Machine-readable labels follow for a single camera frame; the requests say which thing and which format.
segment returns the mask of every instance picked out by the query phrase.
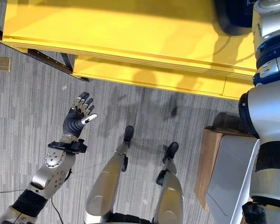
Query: humanoid robot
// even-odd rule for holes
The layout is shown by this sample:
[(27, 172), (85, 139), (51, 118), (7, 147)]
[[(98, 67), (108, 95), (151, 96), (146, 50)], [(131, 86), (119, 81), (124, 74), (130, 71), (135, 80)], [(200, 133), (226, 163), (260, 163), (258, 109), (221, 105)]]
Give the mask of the humanoid robot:
[[(78, 139), (82, 129), (97, 117), (91, 114), (93, 99), (87, 98), (89, 93), (83, 92), (73, 103), (63, 123), (63, 134), (59, 142), (48, 145), (49, 152), (43, 166), (33, 176), (26, 190), (16, 202), (9, 206), (0, 218), (0, 224), (34, 224), (37, 216), (46, 202), (58, 191), (71, 173), (78, 153), (85, 153), (87, 146), (83, 139)], [(134, 223), (150, 224), (145, 219), (132, 215), (113, 212), (116, 192), (121, 172), (128, 165), (127, 151), (133, 138), (134, 128), (127, 126), (123, 142), (117, 147), (113, 157), (108, 161), (98, 176), (85, 203), (84, 223)], [(167, 148), (163, 163), (164, 167), (156, 179), (162, 186), (157, 204), (154, 224), (182, 224), (183, 195), (181, 184), (176, 177), (176, 167), (173, 162), (178, 144), (173, 142)]]
[(260, 149), (251, 176), (253, 202), (243, 206), (243, 213), (248, 224), (280, 224), (280, 0), (254, 4), (252, 31), (255, 88), (242, 95), (238, 106)]

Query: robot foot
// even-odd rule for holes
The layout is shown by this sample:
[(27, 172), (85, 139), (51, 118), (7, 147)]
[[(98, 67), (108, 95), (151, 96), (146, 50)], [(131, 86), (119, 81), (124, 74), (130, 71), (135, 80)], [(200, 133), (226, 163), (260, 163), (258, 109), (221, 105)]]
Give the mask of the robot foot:
[(129, 147), (130, 147), (133, 135), (134, 135), (134, 128), (132, 126), (127, 126), (126, 130), (125, 130), (125, 136), (123, 138), (123, 142), (126, 143)]
[(163, 163), (166, 163), (166, 160), (172, 160), (174, 158), (174, 155), (176, 154), (178, 150), (178, 143), (172, 142), (170, 146), (166, 149), (164, 158), (163, 158)]
[(157, 176), (157, 179), (155, 180), (155, 182), (156, 182), (158, 185), (160, 185), (160, 186), (163, 185), (163, 180), (164, 180), (164, 177), (165, 177), (167, 171), (168, 171), (168, 170), (161, 170), (161, 171), (160, 171), (159, 175)]

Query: yellow shelf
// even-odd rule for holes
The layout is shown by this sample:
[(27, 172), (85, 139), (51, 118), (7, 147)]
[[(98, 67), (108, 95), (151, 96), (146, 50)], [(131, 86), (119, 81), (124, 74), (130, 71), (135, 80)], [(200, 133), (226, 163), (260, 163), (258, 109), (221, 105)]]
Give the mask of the yellow shelf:
[(169, 69), (251, 78), (252, 34), (228, 37), (213, 0), (8, 0), (3, 42)]
[(78, 56), (74, 76), (238, 100), (252, 80)]

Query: floor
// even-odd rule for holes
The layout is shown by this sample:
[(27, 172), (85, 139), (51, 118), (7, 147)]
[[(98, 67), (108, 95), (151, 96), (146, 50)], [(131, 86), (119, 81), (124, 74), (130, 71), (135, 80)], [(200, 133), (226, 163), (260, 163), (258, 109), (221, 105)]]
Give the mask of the floor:
[[(4, 10), (5, 2), (0, 1), (0, 29)], [(160, 193), (154, 181), (162, 166), (163, 146), (177, 141), (184, 223), (214, 223), (193, 192), (202, 130), (239, 128), (237, 101), (98, 80), (85, 83), (2, 45), (0, 56), (12, 58), (11, 72), (0, 72), (0, 191), (26, 187), (43, 164), (46, 145), (61, 136), (69, 106), (79, 93), (88, 91), (99, 117), (82, 132), (88, 150), (77, 156), (73, 174), (54, 195), (64, 223), (83, 223), (87, 194), (127, 125), (135, 127), (135, 135), (114, 211), (152, 219)], [(62, 60), (57, 53), (50, 56)], [(0, 194), (0, 215), (19, 194)], [(51, 203), (38, 223), (60, 223)]]

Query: black cable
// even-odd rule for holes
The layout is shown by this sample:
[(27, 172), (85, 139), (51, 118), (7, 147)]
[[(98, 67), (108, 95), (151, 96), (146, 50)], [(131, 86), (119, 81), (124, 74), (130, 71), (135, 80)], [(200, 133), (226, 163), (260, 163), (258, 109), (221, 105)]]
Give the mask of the black cable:
[(61, 218), (61, 215), (60, 215), (60, 213), (59, 213), (59, 211), (58, 211), (58, 209), (55, 207), (55, 205), (54, 205), (54, 203), (53, 203), (53, 196), (51, 197), (51, 202), (52, 202), (53, 208), (56, 210), (56, 212), (57, 212), (57, 214), (58, 214), (58, 216), (59, 216), (60, 222), (61, 222), (62, 224), (64, 224), (64, 223), (63, 223), (63, 220), (62, 220), (62, 218)]
[(1, 193), (11, 193), (11, 192), (16, 192), (16, 191), (24, 191), (25, 189), (20, 189), (20, 190), (11, 190), (11, 191), (0, 191)]
[[(67, 174), (67, 176), (66, 176), (66, 178), (65, 178), (65, 180), (64, 180), (63, 183), (65, 183), (65, 182), (68, 180), (68, 178), (70, 177), (70, 174), (71, 174), (71, 173), (72, 173), (72, 171), (71, 171), (71, 168), (70, 168), (69, 173)], [(51, 197), (51, 202), (52, 202), (53, 208), (55, 209), (55, 211), (57, 212), (57, 214), (58, 214), (58, 216), (59, 216), (59, 219), (60, 219), (61, 224), (64, 224), (64, 223), (63, 223), (63, 220), (62, 220), (62, 218), (61, 218), (60, 212), (58, 211), (58, 209), (55, 207), (55, 205), (54, 205), (54, 203), (53, 203), (53, 196)]]
[[(71, 169), (69, 170), (69, 173), (67, 174), (67, 177), (65, 178), (64, 182), (66, 182), (68, 180), (68, 178), (70, 177), (70, 174), (72, 173)], [(12, 192), (16, 192), (16, 191), (24, 191), (25, 189), (20, 189), (20, 190), (11, 190), (11, 191), (0, 191), (0, 194), (2, 193), (12, 193)], [(60, 219), (60, 222), (61, 224), (64, 224), (63, 223), (63, 220), (61, 218), (61, 215), (58, 211), (58, 209), (55, 207), (54, 203), (53, 203), (53, 196), (51, 197), (51, 202), (52, 202), (52, 206), (53, 208), (55, 209), (55, 211), (57, 212), (58, 216), (59, 216), (59, 219)]]

